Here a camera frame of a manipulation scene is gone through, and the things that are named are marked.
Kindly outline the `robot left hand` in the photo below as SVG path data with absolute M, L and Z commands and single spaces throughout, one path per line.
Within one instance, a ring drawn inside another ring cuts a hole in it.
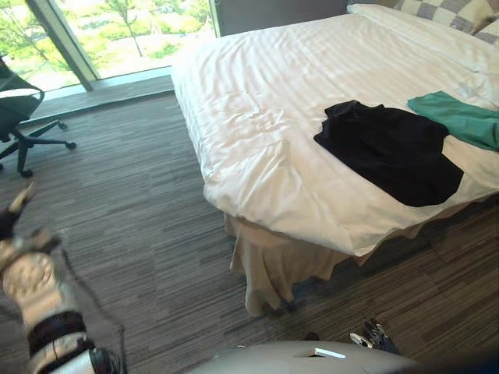
M 36 184 L 28 182 L 19 191 L 12 202 L 1 211 L 1 240 L 11 239 L 14 234 L 14 227 L 19 220 L 27 204 L 34 198 Z

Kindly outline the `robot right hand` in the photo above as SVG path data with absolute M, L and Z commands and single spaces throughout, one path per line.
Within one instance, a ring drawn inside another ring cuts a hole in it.
M 385 351 L 394 355 L 401 354 L 388 332 L 375 319 L 364 321 L 363 332 L 351 332 L 349 338 L 352 343 L 365 348 Z

